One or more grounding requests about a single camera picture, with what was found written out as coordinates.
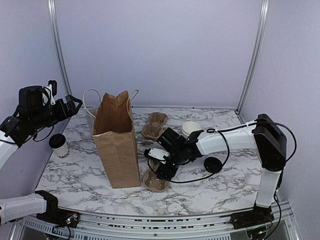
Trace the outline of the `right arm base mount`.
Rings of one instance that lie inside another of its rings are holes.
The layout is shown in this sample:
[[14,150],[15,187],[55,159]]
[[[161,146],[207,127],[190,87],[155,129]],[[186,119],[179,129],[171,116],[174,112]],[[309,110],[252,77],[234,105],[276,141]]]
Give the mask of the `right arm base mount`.
[[271,205],[262,206],[261,204],[257,204],[257,202],[254,203],[251,210],[232,213],[230,215],[230,223],[235,230],[267,223],[272,225],[274,219]]

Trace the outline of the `brown paper bag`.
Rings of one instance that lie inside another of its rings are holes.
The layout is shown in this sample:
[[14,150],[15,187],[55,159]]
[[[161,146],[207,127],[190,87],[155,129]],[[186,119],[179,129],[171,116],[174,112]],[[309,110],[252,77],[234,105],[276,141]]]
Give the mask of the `brown paper bag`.
[[86,105],[85,110],[93,118],[92,136],[111,187],[114,189],[135,188],[141,185],[138,147],[131,106],[131,96],[123,91],[117,96],[105,93],[93,114]]

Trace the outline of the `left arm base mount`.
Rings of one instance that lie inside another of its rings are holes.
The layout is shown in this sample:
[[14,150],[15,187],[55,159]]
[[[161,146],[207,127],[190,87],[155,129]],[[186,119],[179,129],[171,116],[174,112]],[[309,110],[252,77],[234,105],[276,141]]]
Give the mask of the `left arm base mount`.
[[56,224],[59,227],[77,227],[79,222],[78,212],[59,208],[58,198],[45,190],[37,190],[35,193],[42,196],[46,201],[46,211],[44,213],[37,213],[37,219]]

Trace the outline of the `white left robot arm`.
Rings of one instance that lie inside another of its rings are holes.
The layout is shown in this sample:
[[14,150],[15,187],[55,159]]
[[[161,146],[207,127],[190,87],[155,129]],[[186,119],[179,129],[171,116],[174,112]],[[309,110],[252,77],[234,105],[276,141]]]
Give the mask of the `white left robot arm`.
[[[55,99],[56,95],[55,80],[49,80],[46,86],[28,86],[19,90],[15,112],[0,125],[1,166],[29,140],[36,141],[40,131],[53,129],[58,123],[76,115],[83,104],[72,95]],[[58,207],[58,199],[44,190],[0,201],[2,225],[33,214],[40,220],[57,225],[64,225],[69,215]]]

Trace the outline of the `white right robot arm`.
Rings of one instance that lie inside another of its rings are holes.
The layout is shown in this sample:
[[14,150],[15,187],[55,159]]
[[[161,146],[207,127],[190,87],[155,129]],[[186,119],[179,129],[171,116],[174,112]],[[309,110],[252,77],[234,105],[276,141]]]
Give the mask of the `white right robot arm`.
[[248,212],[247,219],[258,224],[267,216],[287,163],[287,137],[280,124],[267,114],[259,114],[255,120],[231,128],[196,130],[187,137],[167,128],[157,143],[161,148],[153,147],[144,154],[160,162],[155,174],[166,181],[172,180],[180,166],[198,158],[222,151],[255,151],[262,174],[255,207]]

